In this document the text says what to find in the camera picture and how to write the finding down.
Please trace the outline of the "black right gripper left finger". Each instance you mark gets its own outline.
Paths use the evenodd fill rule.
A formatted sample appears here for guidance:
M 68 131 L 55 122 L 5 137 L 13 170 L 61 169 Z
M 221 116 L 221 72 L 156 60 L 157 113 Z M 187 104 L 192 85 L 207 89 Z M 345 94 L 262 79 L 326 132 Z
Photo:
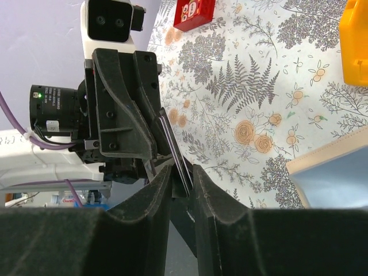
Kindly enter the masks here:
M 1 209 L 2 275 L 163 275 L 172 193 L 165 166 L 102 208 Z

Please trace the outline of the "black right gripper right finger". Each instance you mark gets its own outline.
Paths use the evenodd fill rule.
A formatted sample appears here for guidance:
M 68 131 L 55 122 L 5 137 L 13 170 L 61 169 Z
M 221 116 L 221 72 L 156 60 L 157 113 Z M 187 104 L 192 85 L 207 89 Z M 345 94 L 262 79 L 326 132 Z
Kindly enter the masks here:
M 200 275 L 366 275 L 364 209 L 251 209 L 195 165 Z

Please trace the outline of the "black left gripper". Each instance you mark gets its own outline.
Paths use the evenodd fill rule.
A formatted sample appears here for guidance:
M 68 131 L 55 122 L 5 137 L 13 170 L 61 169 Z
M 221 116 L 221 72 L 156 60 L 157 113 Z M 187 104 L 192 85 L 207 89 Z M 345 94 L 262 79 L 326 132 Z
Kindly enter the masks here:
M 77 89 L 33 85 L 31 130 L 42 148 L 97 164 L 104 180 L 132 184 L 161 153 L 160 67 L 153 52 L 96 49 Z

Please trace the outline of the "black credit card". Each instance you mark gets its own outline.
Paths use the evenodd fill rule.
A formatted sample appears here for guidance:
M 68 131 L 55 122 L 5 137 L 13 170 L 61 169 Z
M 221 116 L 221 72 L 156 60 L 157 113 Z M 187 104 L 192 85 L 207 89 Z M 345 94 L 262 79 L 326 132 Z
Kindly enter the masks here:
M 177 140 L 174 135 L 174 131 L 170 124 L 167 112 L 164 108 L 161 108 L 158 115 L 159 122 L 163 128 L 169 149 L 171 151 L 172 158 L 176 165 L 176 173 L 173 180 L 173 198 L 187 198 L 193 190 L 193 177 L 190 174 L 190 170 L 187 166 L 186 159 L 183 157 Z

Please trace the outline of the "yellow plastic bin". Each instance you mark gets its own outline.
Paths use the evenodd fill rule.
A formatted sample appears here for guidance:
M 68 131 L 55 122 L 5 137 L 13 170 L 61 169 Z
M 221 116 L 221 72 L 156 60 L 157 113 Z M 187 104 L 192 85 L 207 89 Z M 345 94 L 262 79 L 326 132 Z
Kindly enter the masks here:
M 367 0 L 349 0 L 339 23 L 344 82 L 367 87 Z

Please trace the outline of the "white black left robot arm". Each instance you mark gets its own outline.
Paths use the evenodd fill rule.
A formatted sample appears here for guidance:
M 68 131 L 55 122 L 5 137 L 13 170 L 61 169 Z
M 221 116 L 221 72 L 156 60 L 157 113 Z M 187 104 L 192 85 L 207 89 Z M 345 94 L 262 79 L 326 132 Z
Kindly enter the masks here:
M 1 137 L 1 189 L 80 181 L 133 183 L 167 153 L 153 52 L 96 49 L 77 89 L 33 85 L 30 130 Z

